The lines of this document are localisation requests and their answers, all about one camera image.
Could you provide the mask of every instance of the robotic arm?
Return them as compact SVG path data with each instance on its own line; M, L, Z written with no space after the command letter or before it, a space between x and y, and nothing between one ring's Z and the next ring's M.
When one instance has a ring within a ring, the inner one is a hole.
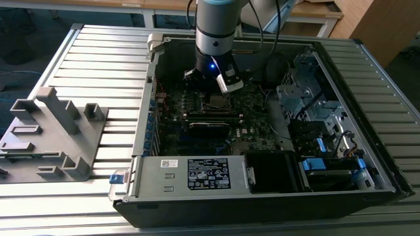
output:
M231 44L235 27L239 24L241 12L247 11L247 0L197 0L197 22L195 22L195 65L185 77L201 77L203 81L215 78L222 93L229 93L243 86L242 73L239 73L231 56ZM282 4L281 23L290 12L295 0L265 0L257 6L257 11L273 10L275 5ZM263 30L273 29L277 22L277 10Z

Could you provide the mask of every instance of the table leg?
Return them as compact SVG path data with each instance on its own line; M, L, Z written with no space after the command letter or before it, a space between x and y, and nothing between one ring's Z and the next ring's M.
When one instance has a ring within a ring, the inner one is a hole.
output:
M317 37L327 38L333 28L335 26L337 19L327 18L325 23L321 26L319 32L317 33Z
M143 18L143 27L154 28L154 10L153 9L142 9L142 18Z

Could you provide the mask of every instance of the aluminum extrusion table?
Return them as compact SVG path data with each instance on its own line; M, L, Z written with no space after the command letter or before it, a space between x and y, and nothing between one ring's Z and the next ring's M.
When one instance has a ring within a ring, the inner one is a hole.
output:
M74 25L29 94L54 87L59 99L75 106L109 108L99 148L86 182L0 185L0 235L197 235L287 230L283 235L403 235L420 229L420 194L390 206L367 208L334 220L278 224L222 225L202 228L135 229L107 200L107 177L129 167L141 90L147 68L146 39L151 32L178 30ZM407 181L420 186L420 116L365 47L351 40L317 40L323 45L357 101L394 157ZM122 185L115 189L122 193Z

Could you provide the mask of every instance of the gray plastic part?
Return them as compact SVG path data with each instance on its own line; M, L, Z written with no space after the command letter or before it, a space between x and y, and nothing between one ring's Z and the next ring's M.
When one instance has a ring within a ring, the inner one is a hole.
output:
M63 159L66 157L65 153L62 151L51 151L51 152L45 152L45 155L41 156L43 160L46 160L47 162L63 162Z
M57 94L57 91L54 90L54 88L41 87L38 92L37 92L35 98L47 107L53 117L57 119L65 132L69 135L73 135L73 134L78 133L78 128L77 128L77 125L73 121L70 114L63 109L62 103L58 100L55 94Z
M78 111L77 111L77 108L75 108L73 102L69 101L69 100L63 100L63 101L61 101L61 103L63 104L63 109L66 110L66 112L70 115L70 117L73 119L78 119L79 118L79 114L78 114Z
M10 131L13 134L39 134L42 129L38 125L14 126Z
M61 110L63 110L63 104L59 103L59 105ZM106 117L107 109L102 107L99 109L103 117ZM37 175L38 166L53 165L61 168L65 156L69 156L74 161L81 156L86 165L91 166L105 121L89 122L82 111L83 107L77 107L79 118L73 122L79 128L79 132L74 135L67 135L47 107L41 105L39 110L30 113L33 121L25 121L23 123L18 119L13 120L9 131L15 126L38 125L41 133L21 134L5 132L0 141L0 147L3 143L31 143L34 147L31 151L10 150L2 156L0 153L0 167L9 173L3 178L0 178L0 184L57 181L55 179L41 178ZM85 181L87 178L89 171L77 177L62 172L59 181Z
M38 110L39 108L31 100L17 99L10 108L10 113L23 122L33 121L31 112Z
M0 150L1 151L31 151L31 143L2 143Z
M55 166L38 166L38 172L37 175L41 178L59 178L62 177L62 171Z
M77 158L75 162L66 156L62 162L61 169L69 176L79 177L87 173L89 165L86 164L81 156Z
M70 27L71 30L81 30L83 28L83 24L74 23Z
M103 113L95 103L86 103L83 107L83 115L87 121L102 121L105 119Z

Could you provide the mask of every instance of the blue tab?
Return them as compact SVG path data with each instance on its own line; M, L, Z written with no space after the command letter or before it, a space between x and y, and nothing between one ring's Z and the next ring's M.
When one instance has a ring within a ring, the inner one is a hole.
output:
M110 175L109 176L110 184L122 184L123 183L123 175Z
M358 163L359 169L366 167L365 161L362 159L358 158L357 163Z
M150 115L146 117L146 120L151 123L154 121L154 117L151 117Z
M303 160L301 163L302 163L302 169L305 171L310 170L309 163L306 162L306 160Z
M150 107L154 108L155 107L155 101L150 100Z
M142 156L142 157L150 156L150 152L149 152L149 151L143 151L143 153L142 153L141 156Z
M325 170L323 160L321 158L307 158L302 161L302 168L305 171L319 171Z
M323 146L322 139L321 139L321 138L317 138L315 141L317 141L317 144L319 145L321 152L325 152L325 151L326 151L326 148L325 148L325 146Z
M151 146L150 142L143 142L143 149L150 149L150 146Z
M151 139L151 133L145 133L145 139Z

